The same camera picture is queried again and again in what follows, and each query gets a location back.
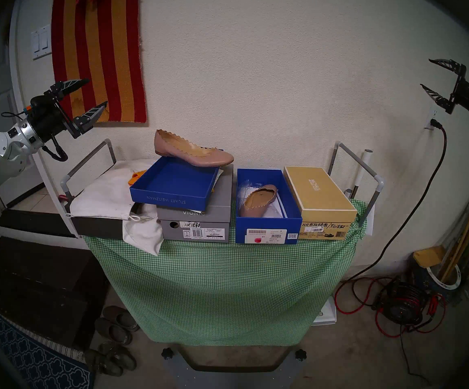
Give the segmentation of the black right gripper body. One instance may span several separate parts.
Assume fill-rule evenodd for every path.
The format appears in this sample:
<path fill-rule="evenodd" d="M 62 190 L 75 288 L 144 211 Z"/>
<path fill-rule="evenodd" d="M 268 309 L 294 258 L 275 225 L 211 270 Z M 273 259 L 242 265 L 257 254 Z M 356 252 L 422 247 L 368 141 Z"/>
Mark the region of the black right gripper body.
<path fill-rule="evenodd" d="M 466 81 L 466 70 L 454 70 L 458 75 L 453 92 L 447 104 L 447 113 L 452 114 L 456 105 L 462 106 L 469 111 L 469 82 Z"/>

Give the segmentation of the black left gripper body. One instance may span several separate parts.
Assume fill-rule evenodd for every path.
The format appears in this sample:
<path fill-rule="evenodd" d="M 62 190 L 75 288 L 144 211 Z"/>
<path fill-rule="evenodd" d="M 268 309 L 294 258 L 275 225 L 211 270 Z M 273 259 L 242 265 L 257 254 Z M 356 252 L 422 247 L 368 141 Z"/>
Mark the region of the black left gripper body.
<path fill-rule="evenodd" d="M 42 143 L 47 143 L 62 131 L 69 131 L 75 138 L 75 131 L 65 126 L 68 115 L 60 108 L 64 95 L 56 95 L 57 101 L 49 95 L 38 95 L 31 99 L 30 126 Z"/>

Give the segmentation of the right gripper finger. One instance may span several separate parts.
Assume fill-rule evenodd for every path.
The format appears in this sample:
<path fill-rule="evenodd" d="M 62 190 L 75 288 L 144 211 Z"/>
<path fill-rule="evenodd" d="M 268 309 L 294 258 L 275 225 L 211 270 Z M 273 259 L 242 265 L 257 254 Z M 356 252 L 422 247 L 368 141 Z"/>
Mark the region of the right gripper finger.
<path fill-rule="evenodd" d="M 454 74 L 458 75 L 459 77 L 465 77 L 466 75 L 466 66 L 452 59 L 434 59 L 434 60 L 429 59 L 429 61 L 449 71 L 452 71 Z"/>
<path fill-rule="evenodd" d="M 420 84 L 423 90 L 432 98 L 432 100 L 436 103 L 437 106 L 441 107 L 445 110 L 446 113 L 452 114 L 455 103 L 453 101 L 455 90 L 450 95 L 450 98 L 445 98 L 441 96 L 439 93 L 435 92 L 434 90 L 428 88 L 427 86 Z"/>

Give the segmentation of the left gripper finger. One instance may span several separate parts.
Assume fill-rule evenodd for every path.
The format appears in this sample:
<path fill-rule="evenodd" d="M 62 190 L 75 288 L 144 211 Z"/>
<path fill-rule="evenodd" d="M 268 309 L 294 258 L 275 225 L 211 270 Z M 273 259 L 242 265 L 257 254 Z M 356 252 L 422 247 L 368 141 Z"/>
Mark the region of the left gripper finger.
<path fill-rule="evenodd" d="M 58 81 L 51 85 L 49 90 L 44 92 L 43 102 L 45 105 L 59 105 L 64 97 L 73 93 L 90 82 L 89 79 L 72 79 L 68 81 Z"/>
<path fill-rule="evenodd" d="M 73 131 L 71 135 L 74 139 L 77 139 L 81 135 L 90 131 L 94 124 L 99 120 L 104 110 L 106 110 L 108 102 L 105 101 L 91 109 L 84 114 L 72 119 Z"/>

